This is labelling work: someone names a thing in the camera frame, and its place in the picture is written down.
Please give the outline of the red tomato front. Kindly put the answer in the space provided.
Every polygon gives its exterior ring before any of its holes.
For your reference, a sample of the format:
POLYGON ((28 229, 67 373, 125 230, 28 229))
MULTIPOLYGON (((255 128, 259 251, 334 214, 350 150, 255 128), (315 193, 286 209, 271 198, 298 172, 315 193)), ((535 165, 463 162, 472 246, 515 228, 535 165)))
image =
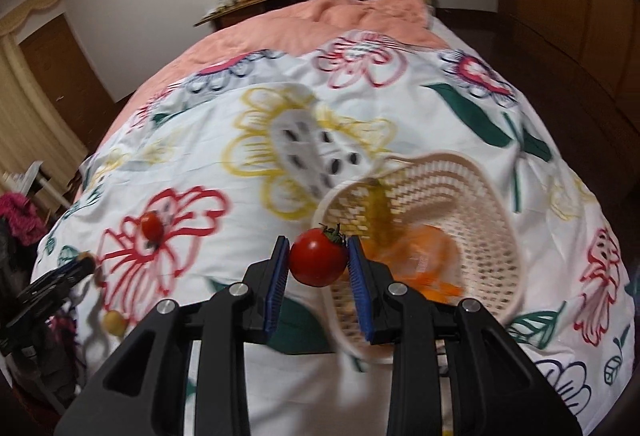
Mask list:
POLYGON ((288 256, 288 270, 299 282, 326 287, 341 277, 348 263, 346 235, 341 225, 320 225, 296 237, 288 256))

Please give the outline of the pink quilt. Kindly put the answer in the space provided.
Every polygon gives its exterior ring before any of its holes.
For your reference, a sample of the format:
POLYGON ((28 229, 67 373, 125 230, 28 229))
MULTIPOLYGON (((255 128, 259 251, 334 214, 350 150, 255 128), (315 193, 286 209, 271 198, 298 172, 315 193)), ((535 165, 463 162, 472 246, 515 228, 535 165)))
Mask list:
POLYGON ((411 46, 446 49, 446 41, 427 28, 429 20, 423 0, 309 0, 249 18, 201 39, 145 81, 103 139, 110 139, 173 82, 242 53, 272 49, 302 55, 354 29, 411 46))

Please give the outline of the white plastic basket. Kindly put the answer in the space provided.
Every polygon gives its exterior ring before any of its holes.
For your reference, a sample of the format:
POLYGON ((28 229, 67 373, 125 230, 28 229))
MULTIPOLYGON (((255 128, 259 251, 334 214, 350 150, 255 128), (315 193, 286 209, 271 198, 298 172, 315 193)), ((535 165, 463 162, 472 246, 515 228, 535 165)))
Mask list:
POLYGON ((356 235, 368 257, 439 306, 475 298, 506 324, 521 304, 525 272, 514 229, 469 157, 386 156, 332 189, 312 222, 356 235))

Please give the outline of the red tomato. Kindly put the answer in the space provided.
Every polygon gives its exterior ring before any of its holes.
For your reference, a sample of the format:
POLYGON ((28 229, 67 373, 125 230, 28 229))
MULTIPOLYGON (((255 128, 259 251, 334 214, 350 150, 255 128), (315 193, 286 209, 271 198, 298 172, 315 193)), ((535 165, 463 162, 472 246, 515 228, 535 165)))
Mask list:
POLYGON ((288 256, 288 270, 299 282, 326 287, 341 277, 348 263, 346 235, 341 225, 320 225, 296 237, 288 256))
POLYGON ((157 211, 147 211, 140 218, 140 231, 145 240, 159 245, 164 237, 164 224, 157 211))

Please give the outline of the floral white bed sheet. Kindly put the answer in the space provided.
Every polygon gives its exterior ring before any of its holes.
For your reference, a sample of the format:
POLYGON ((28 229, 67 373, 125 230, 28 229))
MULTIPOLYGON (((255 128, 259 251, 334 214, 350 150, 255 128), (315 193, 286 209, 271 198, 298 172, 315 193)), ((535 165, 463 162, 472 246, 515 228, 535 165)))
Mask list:
POLYGON ((93 374, 160 300, 187 305, 242 277, 322 199, 389 155, 452 152, 489 178, 525 283, 509 333, 592 432, 631 379, 634 303, 620 245, 524 94, 462 41, 431 49, 354 29, 311 52, 242 53, 170 84, 84 162, 79 199, 40 242, 35 275, 90 252, 76 352, 93 374), (140 231, 157 211, 159 245, 140 231))

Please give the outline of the brown wooden door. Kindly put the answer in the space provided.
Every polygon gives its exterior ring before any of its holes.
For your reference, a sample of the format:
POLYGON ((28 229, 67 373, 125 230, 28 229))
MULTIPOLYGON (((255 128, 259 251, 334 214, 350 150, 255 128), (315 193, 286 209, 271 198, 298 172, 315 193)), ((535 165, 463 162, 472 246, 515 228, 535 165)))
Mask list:
POLYGON ((55 110, 93 152, 119 112, 99 81, 63 14, 20 44, 36 81, 55 110))

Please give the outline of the bag of oranges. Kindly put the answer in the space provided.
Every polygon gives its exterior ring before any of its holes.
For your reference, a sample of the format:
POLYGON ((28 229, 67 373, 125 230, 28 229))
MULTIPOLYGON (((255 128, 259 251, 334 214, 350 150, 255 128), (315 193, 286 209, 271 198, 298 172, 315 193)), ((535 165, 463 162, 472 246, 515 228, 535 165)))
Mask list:
POLYGON ((404 236, 382 252, 375 248, 371 239, 363 239, 364 255, 385 263, 396 281, 413 287, 425 298, 452 304, 463 294, 458 276, 462 256, 456 241, 442 229, 429 225, 404 229, 404 236))

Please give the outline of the small green yellow pear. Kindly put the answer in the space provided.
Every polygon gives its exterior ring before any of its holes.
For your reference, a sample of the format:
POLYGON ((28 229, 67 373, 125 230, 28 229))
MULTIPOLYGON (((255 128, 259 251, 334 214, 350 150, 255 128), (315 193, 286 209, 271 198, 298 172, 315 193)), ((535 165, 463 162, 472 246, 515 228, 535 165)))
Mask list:
POLYGON ((102 319, 103 330, 115 338, 123 338, 128 329, 128 319, 117 310, 108 311, 102 319))

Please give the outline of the pink clothing pile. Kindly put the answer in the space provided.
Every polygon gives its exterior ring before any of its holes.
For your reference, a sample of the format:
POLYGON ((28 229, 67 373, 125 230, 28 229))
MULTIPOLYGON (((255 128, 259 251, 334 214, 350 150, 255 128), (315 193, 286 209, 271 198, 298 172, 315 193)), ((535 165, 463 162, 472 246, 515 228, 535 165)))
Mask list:
POLYGON ((6 219, 11 234, 24 246, 37 244, 47 233, 35 205, 21 193, 0 196, 0 215, 6 219))

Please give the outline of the yellow banana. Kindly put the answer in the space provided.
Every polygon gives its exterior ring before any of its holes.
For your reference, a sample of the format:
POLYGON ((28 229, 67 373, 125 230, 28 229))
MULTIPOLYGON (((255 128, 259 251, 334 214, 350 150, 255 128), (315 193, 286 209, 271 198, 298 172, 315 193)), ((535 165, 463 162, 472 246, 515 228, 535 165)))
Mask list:
POLYGON ((386 193, 386 186, 380 179, 368 183, 367 217, 370 223, 370 239, 375 248, 392 248, 405 234, 401 223, 393 214, 392 202, 386 193))

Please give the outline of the white side table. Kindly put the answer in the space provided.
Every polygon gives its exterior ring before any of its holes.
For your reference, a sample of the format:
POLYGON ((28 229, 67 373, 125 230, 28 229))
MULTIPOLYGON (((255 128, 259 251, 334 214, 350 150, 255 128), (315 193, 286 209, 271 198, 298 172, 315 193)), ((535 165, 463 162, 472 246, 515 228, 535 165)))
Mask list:
POLYGON ((36 195, 43 190, 58 206, 70 208, 70 202, 51 183, 51 177, 42 169, 43 161, 32 162, 23 174, 13 174, 3 171, 1 174, 2 187, 9 192, 21 193, 24 196, 36 195))

